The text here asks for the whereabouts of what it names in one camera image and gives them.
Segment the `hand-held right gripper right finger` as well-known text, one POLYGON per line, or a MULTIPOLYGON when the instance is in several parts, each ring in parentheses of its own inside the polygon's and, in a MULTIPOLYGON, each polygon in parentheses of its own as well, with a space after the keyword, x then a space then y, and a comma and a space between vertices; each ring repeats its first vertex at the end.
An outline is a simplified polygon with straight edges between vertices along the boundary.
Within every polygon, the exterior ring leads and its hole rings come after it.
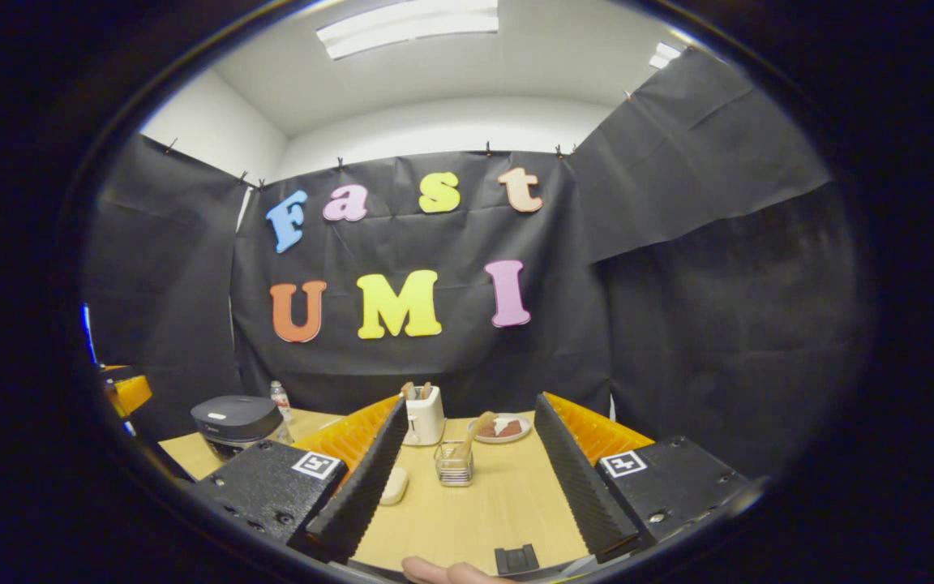
POLYGON ((656 441, 563 397, 535 400, 533 424, 589 553, 605 562, 695 530, 748 489, 695 441, 656 441))

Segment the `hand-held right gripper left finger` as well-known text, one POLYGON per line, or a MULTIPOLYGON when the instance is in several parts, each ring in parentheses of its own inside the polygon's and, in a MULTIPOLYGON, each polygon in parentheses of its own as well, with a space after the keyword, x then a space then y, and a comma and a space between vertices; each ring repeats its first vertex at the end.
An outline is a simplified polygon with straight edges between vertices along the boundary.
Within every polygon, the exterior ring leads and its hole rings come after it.
POLYGON ((373 521, 407 431, 404 397, 389 397, 292 446, 261 440, 191 494, 253 535, 345 563, 373 521))

